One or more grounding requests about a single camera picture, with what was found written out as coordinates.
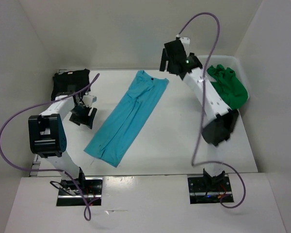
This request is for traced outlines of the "light blue t-shirt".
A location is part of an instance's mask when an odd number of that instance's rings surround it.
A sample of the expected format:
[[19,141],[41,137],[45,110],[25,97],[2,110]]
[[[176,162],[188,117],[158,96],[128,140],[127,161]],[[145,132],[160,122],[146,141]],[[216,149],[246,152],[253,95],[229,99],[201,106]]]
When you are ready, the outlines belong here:
[[118,167],[168,84],[168,79],[154,78],[144,70],[139,70],[120,102],[95,133],[84,152],[113,167]]

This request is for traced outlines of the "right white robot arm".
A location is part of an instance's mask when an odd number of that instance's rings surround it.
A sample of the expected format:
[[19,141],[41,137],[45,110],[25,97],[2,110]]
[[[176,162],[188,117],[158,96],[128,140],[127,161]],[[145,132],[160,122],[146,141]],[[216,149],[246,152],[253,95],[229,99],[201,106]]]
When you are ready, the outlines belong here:
[[181,78],[194,92],[203,107],[206,122],[200,127],[201,135],[208,145],[206,159],[213,161],[203,169],[203,186],[208,191],[215,190],[224,179],[225,172],[219,167],[219,144],[230,139],[239,113],[221,99],[204,67],[194,53],[186,53],[189,46],[187,37],[176,38],[164,44],[160,71],[167,71]]

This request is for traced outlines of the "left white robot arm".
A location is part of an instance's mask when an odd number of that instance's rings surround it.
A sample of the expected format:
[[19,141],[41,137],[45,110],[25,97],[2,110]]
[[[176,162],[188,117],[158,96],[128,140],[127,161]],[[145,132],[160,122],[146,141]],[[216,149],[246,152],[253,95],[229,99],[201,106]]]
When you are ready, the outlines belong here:
[[45,111],[28,119],[31,151],[59,170],[63,187],[76,194],[86,190],[87,182],[82,169],[73,162],[66,150],[63,119],[71,113],[71,122],[92,129],[97,112],[92,104],[97,98],[90,95],[89,91],[90,88],[86,87],[73,96],[68,92],[60,93]]

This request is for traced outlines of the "green t-shirt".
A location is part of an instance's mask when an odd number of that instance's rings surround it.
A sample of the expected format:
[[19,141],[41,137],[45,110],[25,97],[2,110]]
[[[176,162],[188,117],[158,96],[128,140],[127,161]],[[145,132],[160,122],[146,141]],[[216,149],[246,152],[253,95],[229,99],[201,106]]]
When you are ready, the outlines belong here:
[[219,64],[210,66],[207,73],[214,79],[212,86],[221,99],[232,109],[240,109],[248,100],[248,92],[236,76],[236,72]]

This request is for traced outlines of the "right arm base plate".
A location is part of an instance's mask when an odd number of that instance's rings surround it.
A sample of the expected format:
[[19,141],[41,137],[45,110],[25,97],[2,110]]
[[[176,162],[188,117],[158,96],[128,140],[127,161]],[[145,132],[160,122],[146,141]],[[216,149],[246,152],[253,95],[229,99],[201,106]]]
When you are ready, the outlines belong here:
[[228,175],[225,175],[219,184],[207,187],[202,175],[188,176],[190,204],[233,203],[234,198]]

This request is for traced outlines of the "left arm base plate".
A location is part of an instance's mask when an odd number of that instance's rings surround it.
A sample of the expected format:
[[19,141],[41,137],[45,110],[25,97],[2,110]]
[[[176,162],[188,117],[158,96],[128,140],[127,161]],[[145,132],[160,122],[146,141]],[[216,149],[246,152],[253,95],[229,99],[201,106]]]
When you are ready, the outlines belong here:
[[[80,192],[72,181],[55,182],[52,185],[58,189],[56,206],[85,206]],[[90,206],[100,206],[102,196],[102,177],[85,177],[84,184],[80,184],[82,193]]]

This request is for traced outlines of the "black t-shirt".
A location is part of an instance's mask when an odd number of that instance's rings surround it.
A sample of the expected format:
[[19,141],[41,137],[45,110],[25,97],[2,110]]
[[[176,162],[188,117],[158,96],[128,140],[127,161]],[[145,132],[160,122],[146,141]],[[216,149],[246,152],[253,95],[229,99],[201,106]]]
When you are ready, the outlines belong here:
[[77,92],[89,84],[90,70],[75,70],[67,71],[64,73],[55,73],[52,77],[53,91],[51,94],[51,100],[55,100],[59,93],[64,92]]

